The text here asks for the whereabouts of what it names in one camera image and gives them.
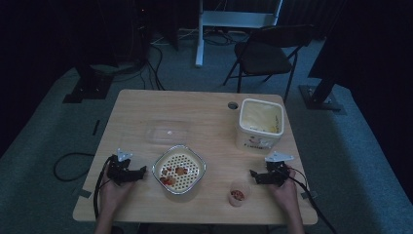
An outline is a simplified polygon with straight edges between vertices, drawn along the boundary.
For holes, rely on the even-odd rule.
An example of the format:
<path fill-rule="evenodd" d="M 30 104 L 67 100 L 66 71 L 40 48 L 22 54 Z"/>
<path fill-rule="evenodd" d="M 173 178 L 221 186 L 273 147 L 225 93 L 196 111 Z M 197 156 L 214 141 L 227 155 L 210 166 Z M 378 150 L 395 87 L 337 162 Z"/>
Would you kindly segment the black stand base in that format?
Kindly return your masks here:
<path fill-rule="evenodd" d="M 84 99 L 106 99 L 113 75 L 96 70 L 89 65 L 76 66 L 79 80 L 63 103 L 81 103 Z"/>
<path fill-rule="evenodd" d="M 321 79 L 316 86 L 300 85 L 299 91 L 308 109 L 340 112 L 344 107 L 332 94 L 335 83 Z"/>

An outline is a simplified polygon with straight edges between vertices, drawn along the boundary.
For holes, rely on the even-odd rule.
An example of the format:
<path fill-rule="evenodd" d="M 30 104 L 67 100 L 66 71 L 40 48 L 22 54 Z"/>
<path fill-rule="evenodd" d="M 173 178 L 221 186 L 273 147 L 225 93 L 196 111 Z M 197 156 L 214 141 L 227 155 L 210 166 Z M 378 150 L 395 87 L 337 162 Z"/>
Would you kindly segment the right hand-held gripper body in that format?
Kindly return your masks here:
<path fill-rule="evenodd" d="M 260 174 L 264 184 L 275 184 L 281 186 L 289 178 L 289 168 L 286 161 L 293 160 L 292 155 L 274 151 L 265 157 L 266 174 Z"/>

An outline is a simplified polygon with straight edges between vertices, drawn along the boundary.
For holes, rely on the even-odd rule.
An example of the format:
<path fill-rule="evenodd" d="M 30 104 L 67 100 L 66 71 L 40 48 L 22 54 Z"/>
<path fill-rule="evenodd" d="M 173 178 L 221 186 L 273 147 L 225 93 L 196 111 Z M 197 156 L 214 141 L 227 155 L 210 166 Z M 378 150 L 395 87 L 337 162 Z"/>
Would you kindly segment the person's right hand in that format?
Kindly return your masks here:
<path fill-rule="evenodd" d="M 268 186 L 270 193 L 274 196 L 276 203 L 281 210 L 287 214 L 292 214 L 299 210 L 297 202 L 296 185 L 293 179 L 295 172 L 289 169 L 289 178 L 281 186 L 270 184 Z"/>

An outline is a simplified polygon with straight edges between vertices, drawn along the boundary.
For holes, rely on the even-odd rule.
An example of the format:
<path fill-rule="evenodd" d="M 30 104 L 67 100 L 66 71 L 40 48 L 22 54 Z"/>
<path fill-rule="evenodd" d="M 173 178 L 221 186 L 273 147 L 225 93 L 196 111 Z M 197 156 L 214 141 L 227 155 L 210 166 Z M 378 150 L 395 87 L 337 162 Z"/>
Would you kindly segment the white metal stand frame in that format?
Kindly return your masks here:
<path fill-rule="evenodd" d="M 195 66 L 202 67 L 204 63 L 204 27 L 236 27 L 236 28 L 259 28 L 266 25 L 277 25 L 280 18 L 283 0 L 276 0 L 276 7 L 272 13 L 249 13 L 249 12 L 222 12 L 206 11 L 204 0 L 199 0 L 198 18 L 198 45 L 195 58 Z"/>

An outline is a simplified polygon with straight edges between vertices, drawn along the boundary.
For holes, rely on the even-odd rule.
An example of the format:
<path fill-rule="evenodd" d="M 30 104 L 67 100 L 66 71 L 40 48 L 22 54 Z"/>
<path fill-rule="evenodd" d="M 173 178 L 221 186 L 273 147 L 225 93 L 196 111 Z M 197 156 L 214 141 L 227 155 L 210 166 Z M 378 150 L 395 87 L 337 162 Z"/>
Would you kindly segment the cream square bin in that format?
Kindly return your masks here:
<path fill-rule="evenodd" d="M 268 154 L 284 133 L 284 109 L 279 103 L 255 98 L 243 100 L 236 146 L 243 151 Z"/>

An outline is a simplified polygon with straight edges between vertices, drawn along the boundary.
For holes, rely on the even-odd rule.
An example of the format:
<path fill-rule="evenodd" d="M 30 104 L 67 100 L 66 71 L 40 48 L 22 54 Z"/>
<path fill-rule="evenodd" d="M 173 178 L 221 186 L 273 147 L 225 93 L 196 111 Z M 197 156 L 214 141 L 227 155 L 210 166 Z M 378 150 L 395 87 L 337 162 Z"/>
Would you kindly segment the black folding chair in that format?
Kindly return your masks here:
<path fill-rule="evenodd" d="M 271 25 L 253 30 L 245 42 L 234 47 L 236 60 L 223 85 L 236 78 L 237 92 L 241 91 L 244 77 L 289 74 L 283 101 L 287 101 L 294 76 L 298 52 L 313 40 L 315 28 L 311 24 Z"/>

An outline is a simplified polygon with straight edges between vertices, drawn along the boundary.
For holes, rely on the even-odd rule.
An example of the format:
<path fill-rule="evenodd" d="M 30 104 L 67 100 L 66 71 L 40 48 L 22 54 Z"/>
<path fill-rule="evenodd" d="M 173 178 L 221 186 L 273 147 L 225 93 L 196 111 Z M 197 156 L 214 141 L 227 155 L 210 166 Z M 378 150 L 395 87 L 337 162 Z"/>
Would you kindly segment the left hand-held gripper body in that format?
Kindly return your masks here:
<path fill-rule="evenodd" d="M 107 176 L 116 184 L 121 185 L 124 182 L 137 181 L 137 172 L 129 170 L 131 157 L 131 153 L 118 148 L 117 153 L 109 158 Z"/>

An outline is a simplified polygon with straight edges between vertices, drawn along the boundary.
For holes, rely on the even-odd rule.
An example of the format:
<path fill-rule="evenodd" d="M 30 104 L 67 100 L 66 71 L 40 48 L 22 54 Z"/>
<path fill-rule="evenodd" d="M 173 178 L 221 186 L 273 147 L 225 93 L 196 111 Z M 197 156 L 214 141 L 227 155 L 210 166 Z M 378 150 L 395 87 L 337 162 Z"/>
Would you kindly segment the person's left hand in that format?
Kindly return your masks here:
<path fill-rule="evenodd" d="M 113 215 L 128 198 L 135 186 L 134 182 L 124 182 L 118 185 L 107 176 L 108 168 L 105 168 L 102 184 L 100 185 L 100 214 Z"/>

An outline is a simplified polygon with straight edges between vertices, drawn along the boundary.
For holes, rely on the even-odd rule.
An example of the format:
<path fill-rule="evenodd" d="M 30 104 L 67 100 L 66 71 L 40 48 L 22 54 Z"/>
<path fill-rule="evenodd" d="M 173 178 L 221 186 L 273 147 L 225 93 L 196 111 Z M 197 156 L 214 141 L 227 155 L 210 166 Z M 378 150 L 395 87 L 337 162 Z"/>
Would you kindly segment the small cup with food scraps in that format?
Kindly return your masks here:
<path fill-rule="evenodd" d="M 250 195 L 250 186 L 246 181 L 236 180 L 230 185 L 228 201 L 233 207 L 241 207 Z"/>

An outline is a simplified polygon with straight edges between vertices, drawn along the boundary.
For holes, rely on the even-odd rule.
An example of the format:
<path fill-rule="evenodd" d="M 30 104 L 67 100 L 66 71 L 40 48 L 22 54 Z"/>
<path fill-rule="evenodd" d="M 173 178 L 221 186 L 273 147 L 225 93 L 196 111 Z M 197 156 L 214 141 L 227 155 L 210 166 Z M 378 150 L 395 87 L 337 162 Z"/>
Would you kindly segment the clear plastic lid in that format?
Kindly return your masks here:
<path fill-rule="evenodd" d="M 145 131 L 146 139 L 154 144 L 185 144 L 189 133 L 189 123 L 177 120 L 149 121 Z"/>

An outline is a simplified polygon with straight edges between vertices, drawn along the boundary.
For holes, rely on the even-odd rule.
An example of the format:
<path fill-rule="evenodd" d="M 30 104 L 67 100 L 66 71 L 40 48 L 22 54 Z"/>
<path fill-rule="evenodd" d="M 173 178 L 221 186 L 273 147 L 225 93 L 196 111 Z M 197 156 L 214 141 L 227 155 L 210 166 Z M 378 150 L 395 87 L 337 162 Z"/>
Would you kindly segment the red food scraps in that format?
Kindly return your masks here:
<path fill-rule="evenodd" d="M 188 169 L 184 167 L 166 167 L 161 170 L 160 181 L 163 185 L 175 186 L 188 182 Z"/>

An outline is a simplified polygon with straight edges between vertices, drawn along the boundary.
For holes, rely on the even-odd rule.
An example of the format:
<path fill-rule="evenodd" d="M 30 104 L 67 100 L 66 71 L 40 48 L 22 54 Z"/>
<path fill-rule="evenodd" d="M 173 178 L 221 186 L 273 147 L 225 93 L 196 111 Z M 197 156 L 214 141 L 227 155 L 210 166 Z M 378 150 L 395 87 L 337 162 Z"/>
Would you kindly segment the square bowl with perforated strainer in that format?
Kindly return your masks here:
<path fill-rule="evenodd" d="M 185 145 L 167 150 L 152 166 L 152 175 L 168 195 L 192 195 L 207 171 L 204 159 Z"/>

